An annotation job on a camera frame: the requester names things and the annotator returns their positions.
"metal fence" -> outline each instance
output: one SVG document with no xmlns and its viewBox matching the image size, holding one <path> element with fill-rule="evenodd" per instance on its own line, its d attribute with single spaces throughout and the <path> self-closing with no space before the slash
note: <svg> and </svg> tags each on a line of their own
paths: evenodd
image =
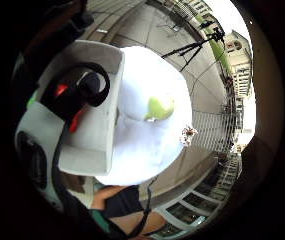
<svg viewBox="0 0 285 240">
<path fill-rule="evenodd" d="M 216 152 L 228 153 L 233 146 L 236 114 L 214 114 L 193 111 L 193 126 L 199 132 L 192 145 Z"/>
</svg>

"person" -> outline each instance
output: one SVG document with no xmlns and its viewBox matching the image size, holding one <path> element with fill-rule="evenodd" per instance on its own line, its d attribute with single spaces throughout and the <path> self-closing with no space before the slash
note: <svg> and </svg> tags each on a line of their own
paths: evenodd
<svg viewBox="0 0 285 240">
<path fill-rule="evenodd" d="M 104 218 L 117 225 L 120 231 L 130 237 L 130 233 L 144 216 L 138 188 L 138 185 L 105 186 L 95 193 L 90 209 L 99 211 Z M 159 231 L 165 223 L 165 219 L 159 213 L 151 211 L 142 230 L 137 236 L 129 239 L 148 239 L 147 236 Z"/>
</svg>

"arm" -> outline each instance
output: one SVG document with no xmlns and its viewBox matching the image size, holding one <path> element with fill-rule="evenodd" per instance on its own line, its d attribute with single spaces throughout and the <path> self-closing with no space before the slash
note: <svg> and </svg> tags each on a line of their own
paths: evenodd
<svg viewBox="0 0 285 240">
<path fill-rule="evenodd" d="M 114 196 L 115 194 L 117 194 L 126 187 L 128 186 L 111 186 L 100 189 L 95 193 L 93 197 L 91 208 L 100 209 L 100 210 L 105 209 L 105 200 Z"/>
<path fill-rule="evenodd" d="M 132 213 L 123 217 L 110 218 L 112 222 L 118 225 L 126 234 L 129 234 L 141 221 L 143 212 Z M 165 219 L 157 212 L 150 212 L 141 234 L 131 240 L 143 239 L 142 235 L 156 231 L 164 226 Z"/>
</svg>

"sky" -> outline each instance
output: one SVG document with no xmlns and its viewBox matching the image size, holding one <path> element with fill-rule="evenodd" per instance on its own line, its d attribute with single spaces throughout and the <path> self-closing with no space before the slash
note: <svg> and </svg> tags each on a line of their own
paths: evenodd
<svg viewBox="0 0 285 240">
<path fill-rule="evenodd" d="M 251 138 L 254 136 L 255 123 L 256 123 L 256 104 L 255 104 L 255 93 L 254 88 L 250 98 L 244 99 L 244 118 L 243 118 L 243 128 L 251 129 L 251 133 L 241 133 L 239 135 L 239 144 L 247 144 Z"/>
<path fill-rule="evenodd" d="M 250 35 L 245 22 L 230 0 L 204 0 L 213 11 L 213 15 L 219 20 L 225 34 L 232 32 L 232 29 L 240 33 L 250 41 Z"/>
</svg>

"building facade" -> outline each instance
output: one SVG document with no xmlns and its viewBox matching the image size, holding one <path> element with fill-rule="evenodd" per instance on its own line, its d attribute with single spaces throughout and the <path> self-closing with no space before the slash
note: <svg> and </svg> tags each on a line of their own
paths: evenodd
<svg viewBox="0 0 285 240">
<path fill-rule="evenodd" d="M 252 52 L 248 40 L 236 31 L 225 36 L 226 51 L 231 65 L 236 97 L 250 94 L 252 81 Z"/>
<path fill-rule="evenodd" d="M 188 4 L 193 7 L 201 16 L 207 13 L 212 13 L 212 9 L 203 0 L 191 0 L 186 2 L 188 2 Z"/>
</svg>

